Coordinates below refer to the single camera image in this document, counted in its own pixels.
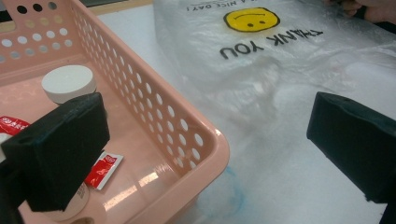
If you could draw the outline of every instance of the yellow smiley face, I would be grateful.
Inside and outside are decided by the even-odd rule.
[[[225,23],[239,32],[259,32],[280,23],[279,17],[264,7],[253,7],[236,10],[224,16]]]

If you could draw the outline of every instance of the pink plastic basket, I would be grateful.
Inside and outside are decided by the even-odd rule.
[[[221,132],[78,0],[3,2],[16,28],[0,33],[2,114],[34,122],[56,106],[42,77],[63,65],[88,66],[108,113],[106,151],[124,156],[105,187],[91,189],[85,208],[63,223],[164,223],[221,174],[229,159]],[[20,210],[26,223],[54,223],[26,203]]]

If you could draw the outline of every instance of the red packet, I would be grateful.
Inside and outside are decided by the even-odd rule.
[[[8,116],[0,117],[0,133],[14,136],[29,125],[30,123],[21,119],[14,119]]]
[[[103,152],[85,178],[85,183],[95,189],[102,189],[107,180],[119,166],[123,156]]]

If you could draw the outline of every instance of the small jar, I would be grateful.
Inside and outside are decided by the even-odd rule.
[[[47,73],[41,85],[44,92],[54,103],[64,102],[96,91],[92,70],[83,65],[67,65]]]

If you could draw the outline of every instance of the black foam block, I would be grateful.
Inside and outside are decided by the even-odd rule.
[[[310,139],[366,196],[396,200],[396,121],[348,98],[318,92]]]
[[[2,144],[21,170],[32,211],[64,210],[109,140],[100,93],[60,105]]]

